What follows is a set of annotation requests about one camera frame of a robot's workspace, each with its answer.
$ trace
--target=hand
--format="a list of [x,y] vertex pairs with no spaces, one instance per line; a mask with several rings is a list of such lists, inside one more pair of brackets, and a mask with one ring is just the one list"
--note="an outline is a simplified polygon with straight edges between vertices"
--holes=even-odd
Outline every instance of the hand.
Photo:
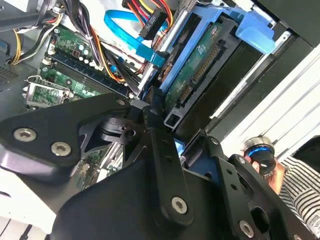
[[[251,158],[246,156],[245,159],[249,163],[252,162]],[[278,161],[275,159],[276,165],[273,170],[273,174],[266,178],[267,183],[269,186],[275,191],[276,194],[279,194],[281,191],[282,183],[284,181],[285,176],[285,168],[282,166]],[[252,163],[252,167],[259,173],[260,165],[256,161]]]

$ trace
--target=yellow wire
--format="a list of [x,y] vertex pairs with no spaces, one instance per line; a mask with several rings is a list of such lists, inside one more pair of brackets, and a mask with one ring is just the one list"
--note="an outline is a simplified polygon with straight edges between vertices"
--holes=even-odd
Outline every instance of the yellow wire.
[[172,12],[171,12],[171,9],[170,9],[170,7],[169,7],[169,6],[168,6],[168,9],[169,9],[170,18],[171,18],[169,28],[171,28],[171,27],[172,27],[172,25],[174,24],[174,16],[172,15]]
[[14,34],[15,34],[15,38],[16,38],[16,53],[15,53],[15,56],[14,56],[14,59],[12,61],[11,64],[15,64],[19,58],[20,58],[20,55],[21,55],[21,42],[20,42],[20,38],[18,36],[18,33],[15,29],[12,29]]
[[147,4],[145,4],[145,2],[143,0],[139,0],[139,2],[142,4],[142,6],[144,6],[145,9],[147,9],[150,13],[154,13],[154,10],[152,8],[150,8]]

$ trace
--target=screw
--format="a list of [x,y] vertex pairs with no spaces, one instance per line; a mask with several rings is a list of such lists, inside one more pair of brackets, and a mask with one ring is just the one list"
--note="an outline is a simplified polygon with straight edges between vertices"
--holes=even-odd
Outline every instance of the screw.
[[171,205],[179,214],[185,214],[188,210],[186,202],[178,196],[174,196],[172,198]]
[[181,156],[180,157],[180,163],[183,164],[186,161],[186,157],[185,156]]
[[65,142],[58,141],[52,144],[51,152],[57,156],[65,157],[71,153],[71,147]]
[[155,110],[155,109],[153,109],[153,108],[150,109],[150,112],[153,113],[154,115],[158,115],[157,110]]
[[293,237],[294,237],[294,240],[302,240],[302,238],[299,237],[297,234],[293,235]]
[[239,157],[239,162],[242,163],[242,164],[245,164],[245,163],[246,163],[246,160],[244,160],[243,157]]
[[116,102],[120,105],[125,105],[126,103],[122,101],[121,99],[117,99]]
[[217,33],[218,28],[215,26],[212,31],[211,31],[211,35],[215,36],[215,34]]
[[255,236],[254,230],[252,229],[252,227],[249,225],[249,223],[247,223],[244,220],[241,220],[239,222],[239,226],[241,231],[250,239],[252,239]]
[[36,139],[37,133],[29,128],[19,128],[14,131],[13,136],[21,142],[31,142]]
[[219,142],[217,141],[217,139],[215,139],[214,137],[211,138],[211,141],[215,144],[215,145],[218,145]]

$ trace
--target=striped shirt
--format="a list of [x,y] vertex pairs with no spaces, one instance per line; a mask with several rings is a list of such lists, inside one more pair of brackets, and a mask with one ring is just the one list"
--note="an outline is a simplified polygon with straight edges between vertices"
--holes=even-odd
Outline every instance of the striped shirt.
[[320,174],[304,162],[288,157],[279,197],[297,218],[320,238]]

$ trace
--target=red wire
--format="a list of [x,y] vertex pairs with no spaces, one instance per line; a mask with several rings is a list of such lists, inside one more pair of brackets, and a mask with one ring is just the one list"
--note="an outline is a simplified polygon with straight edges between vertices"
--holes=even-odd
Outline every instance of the red wire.
[[144,18],[146,20],[149,20],[149,17],[145,14],[144,11],[141,10],[140,6],[138,5],[138,3],[136,2],[136,0],[132,0],[132,3],[135,5],[136,9],[138,9],[139,13],[142,14],[142,16],[144,16]]
[[[162,9],[162,7],[155,0],[151,0],[151,2],[153,2],[159,9]],[[168,28],[169,28],[169,26],[170,26],[170,14],[169,13],[168,13],[168,17],[166,18],[166,22],[168,23]]]
[[47,24],[52,24],[52,23],[54,23],[56,20],[57,20],[57,17],[55,17],[54,19],[52,19],[52,20],[50,20],[50,21],[47,21],[46,23],[47,23]]
[[134,13],[134,15],[136,16],[136,18],[139,20],[140,24],[142,25],[142,27],[145,26],[145,23],[142,21],[142,19],[140,18],[140,16],[138,15],[138,13],[133,9],[133,7],[131,6],[130,3],[127,4],[128,7],[130,8],[130,10]]

